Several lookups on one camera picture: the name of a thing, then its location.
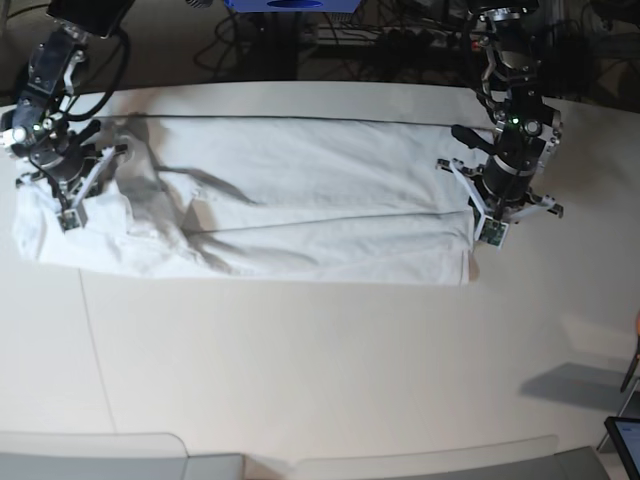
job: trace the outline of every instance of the table surface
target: table surface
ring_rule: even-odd
[[[597,444],[635,347],[640,117],[554,104],[565,135],[538,188],[566,216],[514,227],[500,252],[479,246],[464,288],[144,281],[28,264],[11,240],[2,158],[0,431],[173,433],[190,454],[247,454],[261,478],[300,477],[293,465],[308,459],[549,435],[559,450]],[[121,92],[102,115],[134,113],[490,126],[468,91],[393,84]]]

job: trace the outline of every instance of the wrinkled fabric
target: wrinkled fabric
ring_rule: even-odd
[[[18,191],[24,258],[145,278],[462,285],[473,214],[438,158],[476,164],[447,127],[274,118],[148,118],[84,229]]]

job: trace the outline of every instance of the black cable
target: black cable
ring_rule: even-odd
[[[118,52],[120,51],[121,48],[122,48],[122,43],[118,42],[116,47],[109,54],[109,57],[102,63],[102,65],[100,65],[96,69],[96,71],[93,73],[93,75],[91,75],[88,79],[84,80],[80,84],[80,86],[78,87],[78,90],[88,86],[91,82],[93,82],[96,78],[98,78],[102,74],[102,72],[104,72],[104,70],[111,64],[111,62],[113,62],[113,59],[116,58],[116,55],[118,54]]]
[[[233,50],[233,45],[229,45],[225,49],[223,54],[220,56],[220,58],[218,59],[218,63],[216,64],[216,67],[213,69],[213,79],[218,78],[218,76],[220,75],[220,70],[222,69],[222,66],[224,65],[224,60],[225,60],[225,58],[227,58],[227,55],[229,55],[229,52],[231,52],[231,50]]]
[[[71,109],[73,108],[73,106],[76,104],[76,102],[78,101],[78,99],[80,98],[80,95],[77,95],[71,99],[69,99],[69,105],[67,105],[67,108],[65,109],[65,111],[62,113],[62,115],[66,118],[66,116],[69,114],[69,112],[71,111]]]
[[[375,42],[376,41],[375,38],[367,37],[366,35],[363,35],[362,33],[354,33],[352,31],[352,30],[360,30],[361,32],[371,33],[369,30],[363,30],[363,29],[359,29],[359,28],[351,28],[347,24],[345,24],[344,22],[341,25],[343,26],[343,28],[340,29],[340,32],[343,35],[347,35],[348,37],[361,38],[362,40],[366,40],[368,42]]]
[[[235,19],[235,16],[237,15],[237,13],[233,13],[232,15],[229,15],[227,18],[225,18],[224,20],[222,20],[221,22],[218,22],[218,24],[216,25],[216,28],[214,30],[214,34],[215,34],[215,39],[213,40],[213,42],[211,42],[210,44],[206,45],[205,47],[203,47],[202,49],[198,50],[195,55],[192,58],[192,61],[194,63],[194,65],[198,68],[201,68],[203,70],[206,70],[207,72],[212,72],[215,73],[215,68],[211,67],[209,65],[206,65],[205,63],[203,63],[200,60],[200,57],[202,57],[202,55],[204,55],[205,53],[207,53],[209,50],[212,50],[213,48],[215,48],[216,45],[218,45],[218,43],[224,43],[225,45],[233,45],[234,42],[228,42],[224,39],[224,35],[229,31],[233,29],[233,26],[227,28],[226,30],[224,30],[223,32],[220,32],[220,28],[226,24],[227,22],[233,22]]]
[[[367,3],[369,3],[369,0],[363,0],[362,2],[360,2],[360,5],[358,6],[358,8],[356,8],[356,11],[353,12],[353,15],[351,16],[352,18],[355,17],[359,24],[364,23],[364,9],[367,6]]]
[[[378,23],[380,22],[380,20],[383,20],[385,26],[391,25],[391,22],[389,22],[389,20],[387,20],[387,17],[385,17],[382,13],[382,2],[379,0],[376,6],[376,13],[378,14]]]
[[[231,23],[233,23],[233,43],[236,46],[236,59],[237,61],[240,61],[244,56],[244,51],[242,50],[242,45],[240,45],[240,42],[239,42],[240,28],[238,27],[238,21],[236,20],[237,14],[232,12],[231,9],[226,5],[225,7],[227,9],[227,13],[229,14],[229,18],[231,18]],[[296,19],[298,19],[300,16],[300,12],[296,12],[295,15],[296,15]]]
[[[60,189],[60,184],[58,183],[58,181],[53,178],[53,176],[49,172],[47,172],[40,165],[34,162],[31,159],[31,155],[29,155],[29,163],[47,178],[47,180],[49,181],[49,185],[51,186],[51,193],[53,193],[53,196],[56,197],[56,199],[60,202],[62,211],[69,208],[69,200],[67,200],[67,198],[62,194],[62,190]]]
[[[124,77],[125,72],[127,71],[127,67],[129,66],[129,60],[131,59],[131,42],[129,41],[129,36],[127,33],[118,28],[115,32],[115,35],[120,39],[120,43],[122,44],[122,59],[120,60],[120,65],[118,66],[118,70],[116,71],[115,76],[113,77],[113,81],[109,88],[104,93],[100,101],[91,108],[88,112],[75,115],[71,113],[67,113],[65,118],[71,122],[84,122],[93,117],[96,113],[98,113],[102,108],[107,104],[109,99],[113,96],[116,89],[120,85],[122,78]]]
[[[398,4],[394,3],[396,8],[392,8],[383,0],[378,0],[378,1],[382,4],[384,8],[389,10],[389,13],[391,13],[395,17],[394,21],[397,21],[400,24],[400,30],[404,32],[404,20],[403,20],[404,13],[397,8]]]
[[[33,12],[34,10],[40,10],[41,8],[48,8],[48,7],[49,7],[48,3],[43,3],[40,5],[32,5],[30,7],[23,8],[22,10],[18,10],[17,12],[13,12],[12,14],[8,15],[7,21],[11,20],[12,18],[19,17],[20,15],[23,15],[25,13]]]
[[[467,64],[467,73],[470,77],[469,85],[475,91],[478,91],[478,79],[480,78],[480,74],[476,69],[476,64],[473,60],[473,46],[471,44],[471,32],[478,24],[478,19],[480,15],[474,14],[471,15],[469,20],[467,20],[462,28],[462,38],[460,39],[462,43],[462,54],[464,56],[465,63]]]
[[[341,23],[343,25],[351,26],[351,24],[349,22],[341,22]],[[382,25],[382,26],[381,25],[369,25],[369,24],[361,23],[361,24],[358,24],[357,27],[354,27],[354,28],[356,28],[357,30],[363,30],[365,32],[372,31],[372,30],[376,31],[376,32],[382,32],[383,29],[384,29],[384,25]]]
[[[329,24],[329,27],[331,28],[331,31],[333,32],[333,38],[335,38],[336,40],[336,46],[340,46],[340,40],[338,39],[338,32],[336,32],[335,27],[333,26],[333,22],[331,22],[331,18],[329,18],[329,15],[326,14],[326,12],[322,12],[322,14],[324,15],[325,20],[327,21],[327,23]],[[347,61],[342,58],[342,65],[344,66],[345,70],[347,72],[349,72],[349,75],[351,75],[351,78],[354,81],[358,81],[358,78],[355,76],[355,74],[353,73],[353,70],[351,70],[351,67],[349,66],[349,63],[347,63]]]
[[[443,33],[461,33],[462,31],[461,26],[456,26],[442,20],[427,17],[425,16],[426,12],[424,12],[423,10],[415,10],[415,7],[412,8],[404,3],[401,4],[401,2],[399,2],[398,0],[395,0],[394,4],[396,6],[401,24],[404,22],[404,19],[407,18],[410,20],[411,25],[421,25],[423,23],[429,22],[430,24],[435,25],[437,29],[439,29],[439,31]]]

